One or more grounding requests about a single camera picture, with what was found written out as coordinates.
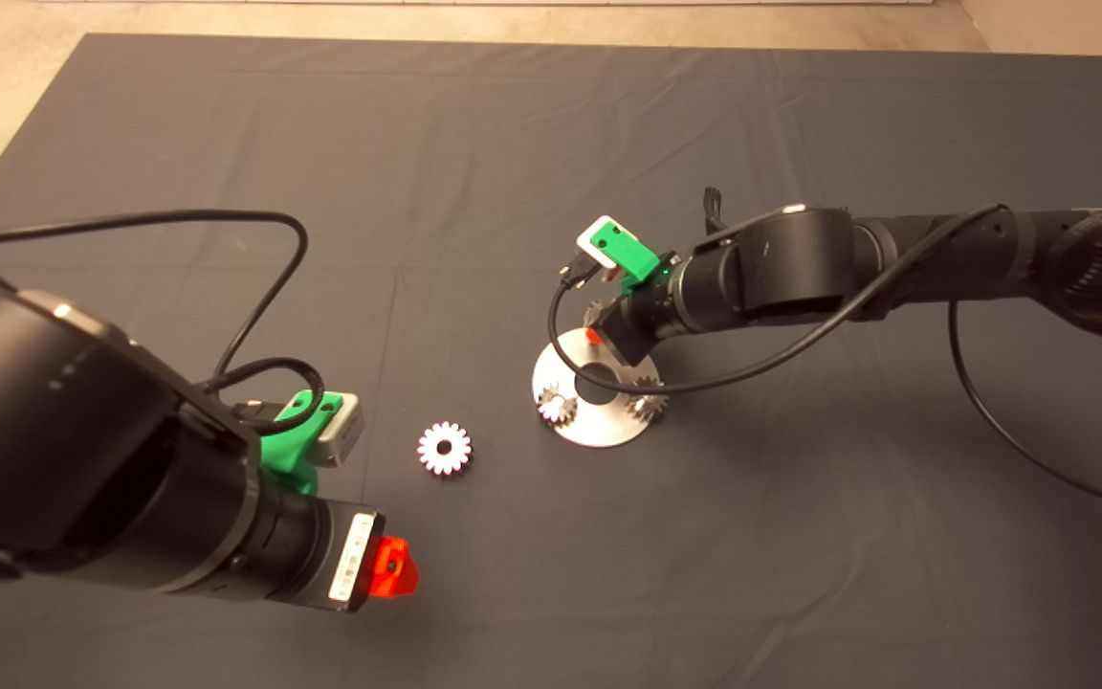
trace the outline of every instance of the barcode label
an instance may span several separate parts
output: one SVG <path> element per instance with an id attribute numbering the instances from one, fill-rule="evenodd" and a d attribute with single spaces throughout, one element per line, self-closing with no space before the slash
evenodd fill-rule
<path id="1" fill-rule="evenodd" d="M 329 584 L 332 601 L 350 601 L 355 577 L 359 574 L 359 563 L 364 561 L 364 550 L 368 547 L 368 536 L 372 535 L 372 515 L 361 513 L 355 515 L 352 528 L 346 529 L 343 553 L 337 558 L 337 569 Z"/>

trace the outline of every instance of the gear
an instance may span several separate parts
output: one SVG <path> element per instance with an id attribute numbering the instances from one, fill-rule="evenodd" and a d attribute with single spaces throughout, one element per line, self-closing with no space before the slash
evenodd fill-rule
<path id="1" fill-rule="evenodd" d="M 609 306 L 609 301 L 594 300 L 590 302 L 590 305 L 585 306 L 585 319 L 583 319 L 583 327 L 594 327 L 594 323 L 598 322 L 598 319 L 603 316 L 603 309 Z"/>
<path id="2" fill-rule="evenodd" d="M 661 387 L 661 380 L 652 376 L 642 376 L 635 384 L 640 388 Z M 666 411 L 670 398 L 666 396 L 634 396 L 628 400 L 628 413 L 640 420 L 655 420 Z"/>
<path id="3" fill-rule="evenodd" d="M 559 385 L 548 385 L 539 392 L 539 416 L 554 428 L 563 428 L 576 418 L 576 398 L 561 396 Z"/>
<path id="4" fill-rule="evenodd" d="M 419 440 L 419 461 L 434 475 L 454 475 L 471 461 L 471 437 L 456 423 L 433 423 Z"/>

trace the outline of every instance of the black robotic arm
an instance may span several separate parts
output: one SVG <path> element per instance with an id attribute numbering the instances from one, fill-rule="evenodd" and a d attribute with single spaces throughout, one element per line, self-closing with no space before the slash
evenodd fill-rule
<path id="1" fill-rule="evenodd" d="M 827 323 L 862 297 L 843 320 L 880 320 L 910 302 L 1027 297 L 1102 336 L 1102 211 L 853 219 L 788 206 L 727 228 L 719 193 L 705 200 L 705 240 L 687 258 L 662 255 L 594 323 L 619 360 L 634 365 L 688 333 Z"/>

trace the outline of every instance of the metal disc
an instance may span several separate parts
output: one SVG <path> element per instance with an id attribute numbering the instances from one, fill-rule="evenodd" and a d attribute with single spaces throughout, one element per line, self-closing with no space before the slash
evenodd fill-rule
<path id="1" fill-rule="evenodd" d="M 619 383 L 635 385 L 639 378 L 657 378 L 657 366 L 652 359 L 644 358 L 637 366 L 624 366 L 603 344 L 592 344 L 585 336 L 585 329 L 577 327 L 560 335 L 560 346 L 577 366 L 603 365 L 612 369 Z M 548 385 L 555 385 L 564 396 L 576 397 L 576 418 L 572 423 L 555 428 L 554 431 L 579 445 L 590 448 L 613 448 L 640 435 L 649 427 L 648 420 L 639 419 L 628 411 L 631 396 L 619 392 L 605 405 L 586 402 L 576 392 L 576 374 L 560 360 L 551 344 L 542 349 L 533 365 L 533 400 Z"/>

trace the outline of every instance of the dark gray fabric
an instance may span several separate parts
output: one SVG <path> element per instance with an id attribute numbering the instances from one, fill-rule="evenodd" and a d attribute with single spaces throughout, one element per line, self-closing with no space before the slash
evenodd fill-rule
<path id="1" fill-rule="evenodd" d="M 1102 503 L 982 426 L 941 309 L 677 398 L 624 448 L 540 427 L 529 373 L 576 233 L 613 214 L 687 249 L 704 184 L 730 219 L 1102 205 L 1102 58 L 88 36 L 3 153 L 0 227 L 301 217 L 309 263 L 242 357 L 363 397 L 323 493 L 379 505 L 423 580 L 339 616 L 36 577 L 0 588 L 0 686 L 1102 686 Z M 289 247 L 128 230 L 0 248 L 0 272 L 197 378 Z M 1028 302 L 963 322 L 994 409 L 1102 484 L 1102 342 Z M 792 335 L 656 358 L 690 379 Z M 417 463 L 437 420 L 474 437 L 458 481 Z"/>

